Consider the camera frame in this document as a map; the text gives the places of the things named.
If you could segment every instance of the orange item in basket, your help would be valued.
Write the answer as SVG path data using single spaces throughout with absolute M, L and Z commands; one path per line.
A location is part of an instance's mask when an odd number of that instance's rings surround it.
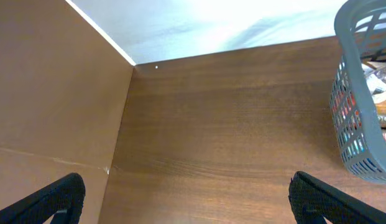
M 386 114 L 386 100 L 381 102 L 381 103 L 375 104 L 375 106 L 377 108 L 377 112 L 379 115 L 385 115 Z

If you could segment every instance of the white wall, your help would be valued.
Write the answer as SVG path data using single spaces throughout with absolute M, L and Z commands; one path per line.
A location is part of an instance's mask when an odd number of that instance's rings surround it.
M 139 63 L 334 35 L 346 0 L 73 0 Z

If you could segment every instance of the brown cardboard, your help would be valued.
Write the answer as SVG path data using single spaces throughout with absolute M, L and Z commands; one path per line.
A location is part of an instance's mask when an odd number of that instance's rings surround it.
M 0 0 L 0 209 L 77 172 L 97 223 L 132 70 L 65 1 Z

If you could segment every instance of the gray basket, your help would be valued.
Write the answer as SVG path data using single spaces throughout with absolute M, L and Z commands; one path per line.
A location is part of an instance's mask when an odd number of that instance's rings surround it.
M 334 28 L 344 54 L 329 104 L 343 163 L 364 180 L 386 183 L 386 142 L 361 67 L 365 58 L 386 56 L 386 0 L 349 0 Z

